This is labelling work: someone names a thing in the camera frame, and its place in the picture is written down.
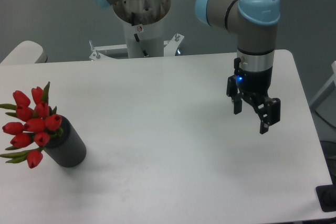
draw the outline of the white chair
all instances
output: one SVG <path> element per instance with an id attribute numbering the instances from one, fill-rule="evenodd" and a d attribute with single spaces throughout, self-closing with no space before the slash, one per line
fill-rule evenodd
<path id="1" fill-rule="evenodd" d="M 44 63 L 48 59 L 42 46 L 32 41 L 23 41 L 0 63 L 0 65 L 18 65 Z"/>
<path id="2" fill-rule="evenodd" d="M 331 65 L 334 74 L 329 78 L 328 81 L 322 86 L 322 88 L 314 95 L 314 97 L 309 102 L 309 107 L 311 111 L 315 109 L 334 91 L 336 87 L 336 61 Z"/>

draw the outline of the black vase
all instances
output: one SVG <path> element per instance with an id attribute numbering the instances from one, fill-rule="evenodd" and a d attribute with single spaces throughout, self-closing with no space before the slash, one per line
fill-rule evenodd
<path id="1" fill-rule="evenodd" d="M 86 147 L 68 119 L 62 116 L 61 137 L 52 138 L 45 145 L 45 152 L 60 166 L 74 167 L 86 156 Z"/>

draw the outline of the black cable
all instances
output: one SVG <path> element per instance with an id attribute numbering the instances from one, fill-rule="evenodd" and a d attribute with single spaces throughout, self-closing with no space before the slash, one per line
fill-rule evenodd
<path id="1" fill-rule="evenodd" d="M 332 129 L 336 130 L 336 126 L 329 123 L 326 119 L 324 119 L 316 110 L 314 111 L 315 114 L 322 120 L 324 121 L 329 127 L 331 127 Z"/>

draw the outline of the bolt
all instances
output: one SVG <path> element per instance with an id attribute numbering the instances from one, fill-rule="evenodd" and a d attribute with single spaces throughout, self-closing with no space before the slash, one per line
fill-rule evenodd
<path id="1" fill-rule="evenodd" d="M 175 41 L 177 42 L 180 38 L 180 35 L 179 34 L 175 34 Z"/>
<path id="2" fill-rule="evenodd" d="M 98 53 L 98 50 L 96 50 L 95 53 L 96 53 L 96 58 L 97 58 L 97 59 L 100 59 L 100 55 L 99 55 L 99 53 Z"/>
<path id="3" fill-rule="evenodd" d="M 94 46 L 93 46 L 92 40 L 89 40 L 89 44 L 90 44 L 91 51 L 94 51 Z"/>

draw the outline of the robotic arm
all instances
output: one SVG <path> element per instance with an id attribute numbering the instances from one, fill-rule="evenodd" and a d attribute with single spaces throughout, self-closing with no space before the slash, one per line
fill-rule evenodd
<path id="1" fill-rule="evenodd" d="M 268 96 L 271 84 L 280 0 L 196 0 L 197 18 L 238 35 L 234 75 L 228 78 L 227 95 L 234 114 L 242 99 L 260 118 L 260 133 L 280 121 L 280 100 Z"/>
<path id="2" fill-rule="evenodd" d="M 170 0 L 94 0 L 101 8 L 113 6 L 122 21 L 129 58 L 163 56 L 161 20 Z"/>

